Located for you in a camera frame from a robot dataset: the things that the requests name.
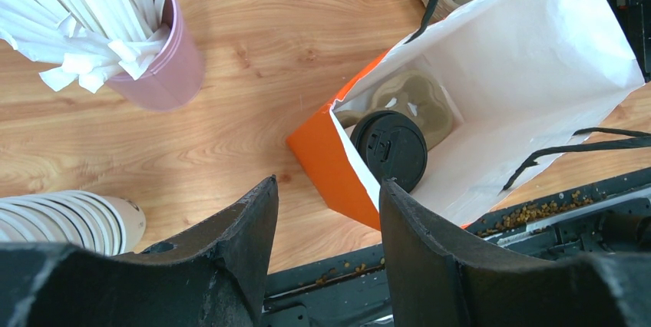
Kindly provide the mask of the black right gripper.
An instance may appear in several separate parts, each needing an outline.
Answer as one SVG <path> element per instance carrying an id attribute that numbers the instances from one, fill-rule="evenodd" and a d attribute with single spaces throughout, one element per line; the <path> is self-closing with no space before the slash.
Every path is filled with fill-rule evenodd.
<path id="1" fill-rule="evenodd" d="M 650 81 L 650 0 L 607 0 L 633 50 L 645 82 Z"/>

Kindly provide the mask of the black plastic cup lid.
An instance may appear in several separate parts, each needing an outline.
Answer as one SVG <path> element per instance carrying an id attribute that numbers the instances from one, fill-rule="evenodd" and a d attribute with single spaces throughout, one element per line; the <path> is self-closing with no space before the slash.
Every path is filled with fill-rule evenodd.
<path id="1" fill-rule="evenodd" d="M 372 176 L 394 180 L 410 193 L 425 174 L 428 150 L 421 129 L 405 114 L 376 111 L 355 125 L 350 137 Z"/>

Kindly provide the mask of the orange and white paper bag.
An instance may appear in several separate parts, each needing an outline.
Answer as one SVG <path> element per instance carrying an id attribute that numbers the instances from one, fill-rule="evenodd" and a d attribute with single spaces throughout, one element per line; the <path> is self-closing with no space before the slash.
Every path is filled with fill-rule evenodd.
<path id="1" fill-rule="evenodd" d="M 337 107 L 360 108 L 401 71 L 423 71 L 450 105 L 452 132 L 412 191 L 460 226 L 508 196 L 534 151 L 582 142 L 644 77 L 606 0 L 473 0 L 403 39 L 298 127 L 288 145 L 332 210 L 379 228 L 380 186 Z"/>

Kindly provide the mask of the single cardboard cup carrier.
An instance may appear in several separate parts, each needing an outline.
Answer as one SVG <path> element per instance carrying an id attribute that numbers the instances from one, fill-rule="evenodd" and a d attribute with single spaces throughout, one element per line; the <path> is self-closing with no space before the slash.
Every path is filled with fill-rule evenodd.
<path id="1" fill-rule="evenodd" d="M 367 108 L 340 110 L 335 116 L 348 128 L 378 111 L 407 116 L 421 130 L 428 150 L 441 143 L 453 127 L 453 113 L 441 85 L 419 70 L 404 71 L 382 83 L 370 97 Z"/>

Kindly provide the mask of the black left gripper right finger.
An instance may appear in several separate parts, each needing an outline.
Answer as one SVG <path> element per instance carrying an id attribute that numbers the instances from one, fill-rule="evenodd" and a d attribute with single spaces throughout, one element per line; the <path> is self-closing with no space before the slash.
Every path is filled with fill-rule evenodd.
<path id="1" fill-rule="evenodd" d="M 379 214 L 397 326 L 650 324 L 646 254 L 526 256 L 449 222 L 391 180 Z"/>

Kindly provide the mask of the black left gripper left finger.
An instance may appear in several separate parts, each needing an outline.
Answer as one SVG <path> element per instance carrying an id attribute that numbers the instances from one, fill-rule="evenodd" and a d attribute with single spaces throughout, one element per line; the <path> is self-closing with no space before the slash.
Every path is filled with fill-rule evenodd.
<path id="1" fill-rule="evenodd" d="M 279 209 L 267 177 L 226 209 L 141 253 L 1 246 L 3 326 L 257 326 Z"/>

